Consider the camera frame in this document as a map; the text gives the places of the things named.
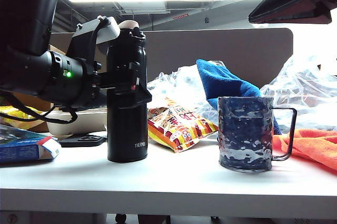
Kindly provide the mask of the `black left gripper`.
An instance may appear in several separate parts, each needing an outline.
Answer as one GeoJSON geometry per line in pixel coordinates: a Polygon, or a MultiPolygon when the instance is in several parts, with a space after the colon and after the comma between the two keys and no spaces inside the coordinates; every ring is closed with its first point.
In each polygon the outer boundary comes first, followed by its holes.
{"type": "Polygon", "coordinates": [[[107,72],[99,73],[100,62],[85,64],[81,88],[76,98],[77,109],[106,106],[139,106],[152,99],[146,87],[146,64],[107,63],[107,72]]]}

